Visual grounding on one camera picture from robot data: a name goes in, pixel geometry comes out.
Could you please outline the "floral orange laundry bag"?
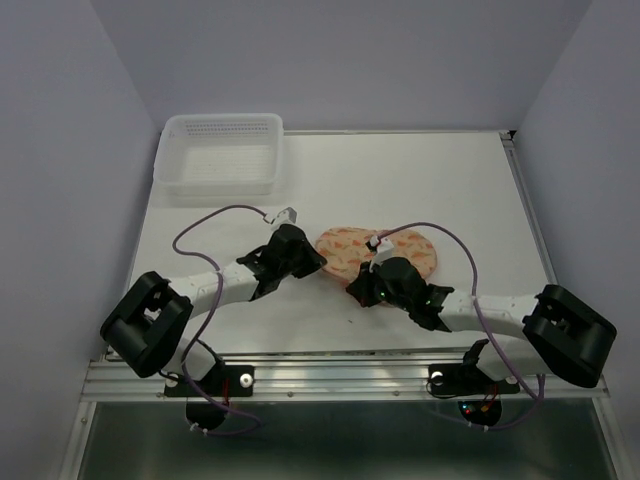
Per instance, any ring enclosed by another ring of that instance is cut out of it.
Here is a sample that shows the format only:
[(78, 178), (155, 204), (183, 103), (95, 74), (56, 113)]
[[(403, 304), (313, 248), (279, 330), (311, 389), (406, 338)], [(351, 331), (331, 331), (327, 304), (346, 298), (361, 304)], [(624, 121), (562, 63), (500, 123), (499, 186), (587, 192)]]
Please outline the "floral orange laundry bag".
[[(315, 241), (315, 250), (326, 259), (323, 270), (342, 287), (353, 282), (360, 264), (368, 262), (373, 253), (366, 242), (377, 230), (357, 227), (332, 227)], [(406, 258), (420, 273), (428, 278), (437, 268), (437, 254), (432, 242), (419, 232), (408, 229), (390, 236), (394, 245), (393, 256)]]

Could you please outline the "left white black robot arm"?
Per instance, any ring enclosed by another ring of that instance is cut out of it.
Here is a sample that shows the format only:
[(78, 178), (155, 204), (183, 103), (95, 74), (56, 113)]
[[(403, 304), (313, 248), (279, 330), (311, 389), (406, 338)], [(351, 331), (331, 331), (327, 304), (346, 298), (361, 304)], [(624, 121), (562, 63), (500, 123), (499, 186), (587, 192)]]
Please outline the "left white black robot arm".
[(188, 345), (188, 322), (225, 306), (258, 300), (283, 279), (301, 279), (320, 270), (326, 259), (293, 224), (280, 225), (268, 243), (212, 272), (163, 278), (155, 271), (140, 276), (101, 326), (100, 336), (141, 378), (164, 370), (181, 371)]

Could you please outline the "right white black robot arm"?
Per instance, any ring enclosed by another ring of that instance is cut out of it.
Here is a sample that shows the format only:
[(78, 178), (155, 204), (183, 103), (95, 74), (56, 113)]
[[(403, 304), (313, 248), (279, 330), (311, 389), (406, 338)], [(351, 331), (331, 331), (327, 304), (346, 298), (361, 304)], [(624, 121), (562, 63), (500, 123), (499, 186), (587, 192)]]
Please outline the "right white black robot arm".
[(549, 374), (593, 388), (617, 336), (611, 322), (559, 285), (537, 295), (475, 297), (426, 282), (402, 257), (363, 263), (346, 291), (363, 308), (386, 303), (428, 331), (485, 334), (453, 375), (472, 390)]

